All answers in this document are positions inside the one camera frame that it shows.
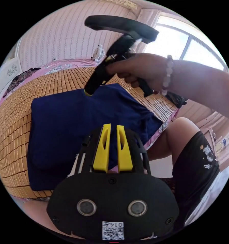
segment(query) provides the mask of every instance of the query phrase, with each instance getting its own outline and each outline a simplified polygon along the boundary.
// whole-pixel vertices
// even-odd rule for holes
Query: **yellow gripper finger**
[[[108,172],[110,133],[111,124],[103,125],[93,163],[93,169],[95,171],[105,171],[106,173]]]

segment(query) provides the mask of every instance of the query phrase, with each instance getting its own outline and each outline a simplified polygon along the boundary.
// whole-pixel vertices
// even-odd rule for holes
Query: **window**
[[[148,44],[145,52],[173,59],[201,63],[220,70],[227,65],[214,44],[199,29],[171,16],[161,15],[157,21],[157,39]]]
[[[155,29],[159,31],[157,39],[147,45],[145,52],[163,57],[170,54],[173,59],[179,59],[185,48],[188,35],[163,26],[156,26]]]
[[[191,41],[183,59],[224,70],[224,66],[217,60],[217,58],[205,47],[194,40]]]
[[[193,27],[193,26],[191,26],[189,24],[186,24],[186,23],[184,23],[184,22],[182,22],[180,20],[176,20],[176,19],[173,19],[173,18],[170,18],[170,17],[165,17],[165,16],[160,16],[159,19],[158,19],[157,24],[169,25],[169,26],[181,29],[181,30],[183,30],[185,32],[188,32],[189,34],[195,36],[196,38],[198,38],[199,40],[204,42],[206,45],[208,45],[224,61],[223,57],[221,56],[220,52],[215,47],[215,45],[209,40],[209,38],[203,32],[201,32],[200,30],[196,29],[195,27]]]

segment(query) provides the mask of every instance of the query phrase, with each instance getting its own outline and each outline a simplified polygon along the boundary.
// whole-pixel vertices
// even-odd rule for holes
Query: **hand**
[[[140,53],[133,57],[112,63],[106,67],[107,72],[118,74],[124,78],[131,87],[139,86],[137,78],[145,79],[151,89],[159,91],[162,86],[163,77],[166,76],[167,59],[155,54]]]

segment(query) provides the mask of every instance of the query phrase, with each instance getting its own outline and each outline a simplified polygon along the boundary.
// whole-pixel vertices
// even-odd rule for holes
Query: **bottle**
[[[220,152],[225,146],[226,144],[228,143],[229,141],[229,137],[226,137],[225,139],[223,139],[221,142],[219,142],[217,145],[216,145],[216,152]]]
[[[222,140],[222,137],[218,138],[215,143],[218,143],[220,140]]]

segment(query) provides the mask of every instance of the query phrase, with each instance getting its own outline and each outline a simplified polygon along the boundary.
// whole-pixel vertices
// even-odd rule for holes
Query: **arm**
[[[229,73],[194,62],[176,60],[169,91],[229,118]]]
[[[143,78],[155,91],[160,91],[166,75],[167,59],[155,54],[140,53],[127,60],[107,66],[109,74],[118,74],[139,86],[137,77]],[[229,74],[199,63],[174,60],[170,92],[181,95],[229,118]]]

